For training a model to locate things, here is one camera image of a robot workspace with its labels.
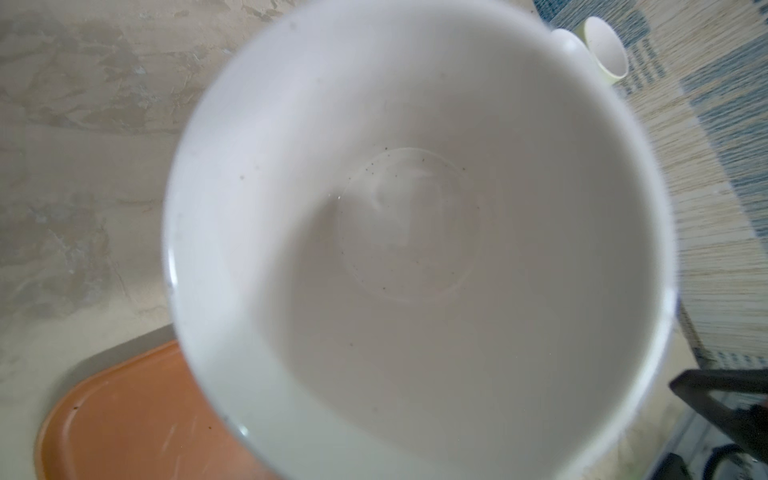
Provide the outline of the white mug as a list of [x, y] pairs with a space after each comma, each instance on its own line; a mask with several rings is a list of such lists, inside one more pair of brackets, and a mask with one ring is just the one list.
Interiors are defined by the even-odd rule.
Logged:
[[551, 38], [574, 62], [586, 67], [594, 67], [594, 59], [586, 44], [573, 32], [566, 29], [554, 29]]

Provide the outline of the light green mug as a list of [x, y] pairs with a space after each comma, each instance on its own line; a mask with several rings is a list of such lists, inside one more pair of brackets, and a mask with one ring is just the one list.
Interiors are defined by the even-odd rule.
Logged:
[[594, 59], [603, 79], [614, 85], [629, 73], [629, 58], [617, 32], [605, 20], [590, 16], [575, 29], [576, 36], [584, 43]]

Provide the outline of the purple mug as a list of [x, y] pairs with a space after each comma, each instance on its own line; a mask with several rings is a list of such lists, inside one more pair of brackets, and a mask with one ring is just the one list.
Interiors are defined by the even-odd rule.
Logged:
[[285, 479], [577, 479], [631, 422], [677, 300], [644, 132], [503, 1], [309, 1], [178, 144], [174, 330]]

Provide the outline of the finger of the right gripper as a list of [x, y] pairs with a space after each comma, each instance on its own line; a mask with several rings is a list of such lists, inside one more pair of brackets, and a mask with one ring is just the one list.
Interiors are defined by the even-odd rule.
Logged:
[[767, 394], [767, 370], [686, 370], [669, 387], [694, 412], [756, 460], [767, 462], [767, 407], [730, 408], [712, 392]]

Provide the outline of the brown plastic tray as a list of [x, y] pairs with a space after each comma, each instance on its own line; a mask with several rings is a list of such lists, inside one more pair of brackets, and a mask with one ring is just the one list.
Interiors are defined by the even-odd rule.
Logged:
[[40, 479], [272, 479], [228, 431], [176, 341], [83, 380], [39, 430]]

